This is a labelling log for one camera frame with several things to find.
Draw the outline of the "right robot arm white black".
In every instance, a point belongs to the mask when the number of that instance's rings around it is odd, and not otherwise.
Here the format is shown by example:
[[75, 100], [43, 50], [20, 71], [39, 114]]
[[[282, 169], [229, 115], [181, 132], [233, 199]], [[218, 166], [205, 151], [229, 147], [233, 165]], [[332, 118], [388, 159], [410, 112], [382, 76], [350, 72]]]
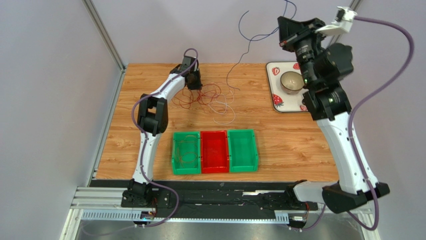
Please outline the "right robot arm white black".
[[335, 183], [298, 181], [291, 194], [299, 202], [325, 204], [336, 214], [389, 194], [389, 185], [378, 181], [369, 168], [350, 122], [354, 110], [341, 80], [354, 70], [352, 47], [334, 43], [323, 48], [319, 29], [325, 23], [318, 18], [295, 21], [280, 16], [277, 22], [279, 45], [296, 55], [301, 71], [302, 103], [325, 136], [339, 176]]

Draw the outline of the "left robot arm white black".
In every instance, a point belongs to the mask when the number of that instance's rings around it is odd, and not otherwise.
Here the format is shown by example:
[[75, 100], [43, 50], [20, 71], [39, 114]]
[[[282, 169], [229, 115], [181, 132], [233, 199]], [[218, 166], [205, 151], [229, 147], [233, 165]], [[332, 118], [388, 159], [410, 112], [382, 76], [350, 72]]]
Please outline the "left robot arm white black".
[[132, 107], [138, 110], [132, 121], [140, 130], [140, 149], [137, 166], [122, 194], [124, 208], [147, 208], [153, 204], [154, 161], [162, 134], [169, 124], [168, 104], [184, 87], [202, 88], [199, 61], [187, 56], [168, 75], [166, 81], [154, 92], [141, 95]]

